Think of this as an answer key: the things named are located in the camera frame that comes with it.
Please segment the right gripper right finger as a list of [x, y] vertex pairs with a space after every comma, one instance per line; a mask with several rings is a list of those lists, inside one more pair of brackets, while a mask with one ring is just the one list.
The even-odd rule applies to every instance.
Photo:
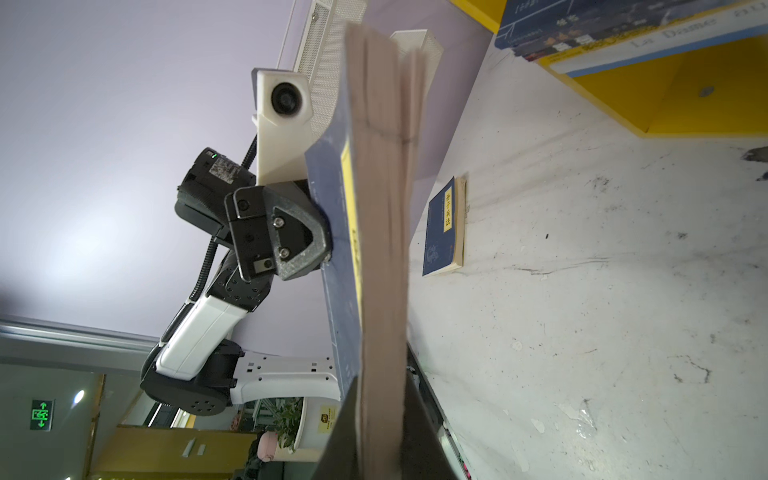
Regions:
[[458, 479], [439, 436], [444, 430], [445, 417], [411, 346], [408, 346], [406, 368], [402, 478]]

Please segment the navy book under left arm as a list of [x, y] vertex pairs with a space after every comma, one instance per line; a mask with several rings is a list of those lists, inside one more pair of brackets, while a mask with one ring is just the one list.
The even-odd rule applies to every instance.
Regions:
[[423, 277], [463, 266], [465, 219], [466, 179], [452, 177], [428, 203]]

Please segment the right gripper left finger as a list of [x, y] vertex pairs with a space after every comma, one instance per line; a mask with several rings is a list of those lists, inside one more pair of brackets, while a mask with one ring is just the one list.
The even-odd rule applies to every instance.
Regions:
[[357, 391], [355, 377], [341, 406], [331, 437], [316, 465], [312, 480], [357, 480]]

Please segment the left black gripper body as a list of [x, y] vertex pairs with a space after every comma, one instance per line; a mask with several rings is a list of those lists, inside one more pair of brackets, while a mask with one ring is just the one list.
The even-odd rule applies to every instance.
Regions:
[[233, 249], [241, 277], [247, 282], [276, 270], [263, 191], [262, 186], [248, 186], [225, 198]]

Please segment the navy book yellow label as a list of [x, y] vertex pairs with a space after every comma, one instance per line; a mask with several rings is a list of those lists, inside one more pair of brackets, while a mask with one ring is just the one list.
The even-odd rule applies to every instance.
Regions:
[[499, 49], [515, 50], [538, 41], [550, 44], [603, 30], [666, 25], [730, 1], [509, 1], [495, 38]]

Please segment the white book brown bars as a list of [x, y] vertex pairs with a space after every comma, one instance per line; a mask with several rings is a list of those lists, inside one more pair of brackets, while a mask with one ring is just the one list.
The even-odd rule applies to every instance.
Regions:
[[742, 2], [668, 26], [653, 27], [550, 55], [538, 63], [552, 72], [577, 78], [767, 33], [767, 3]]

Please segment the navy bagua book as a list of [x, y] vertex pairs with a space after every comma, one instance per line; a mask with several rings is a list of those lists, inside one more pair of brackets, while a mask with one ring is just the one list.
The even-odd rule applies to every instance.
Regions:
[[426, 58], [371, 31], [349, 63], [332, 122], [307, 151], [310, 190], [328, 220], [322, 275], [344, 401], [358, 378], [359, 479], [402, 478], [408, 248]]

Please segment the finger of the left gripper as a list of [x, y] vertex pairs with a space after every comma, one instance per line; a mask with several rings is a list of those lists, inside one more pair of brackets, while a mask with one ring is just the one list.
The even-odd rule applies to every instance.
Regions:
[[267, 185], [263, 198], [276, 272], [282, 280], [303, 277], [330, 259], [329, 224], [313, 202], [307, 181]]

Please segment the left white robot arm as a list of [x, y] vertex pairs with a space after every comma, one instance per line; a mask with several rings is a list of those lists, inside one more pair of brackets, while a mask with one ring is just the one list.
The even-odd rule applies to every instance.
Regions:
[[249, 351], [230, 337], [275, 279], [312, 273], [332, 251], [306, 181], [257, 185], [250, 170], [257, 145], [240, 163], [204, 149], [177, 189], [177, 215], [211, 239], [193, 291], [145, 360], [140, 386], [196, 416], [265, 398], [341, 398], [330, 358]]

